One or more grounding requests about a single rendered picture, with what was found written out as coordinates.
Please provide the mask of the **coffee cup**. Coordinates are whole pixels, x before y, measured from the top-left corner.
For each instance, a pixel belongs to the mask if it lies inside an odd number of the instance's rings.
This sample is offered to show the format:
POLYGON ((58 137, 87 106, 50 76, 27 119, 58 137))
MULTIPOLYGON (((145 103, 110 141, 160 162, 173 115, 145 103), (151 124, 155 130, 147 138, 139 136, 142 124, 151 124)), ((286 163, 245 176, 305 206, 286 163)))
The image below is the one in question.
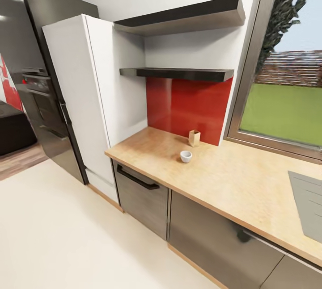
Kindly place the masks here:
POLYGON ((192 158, 192 153, 189 151, 183 151, 180 154, 181 160, 185 163, 188 163, 192 158))

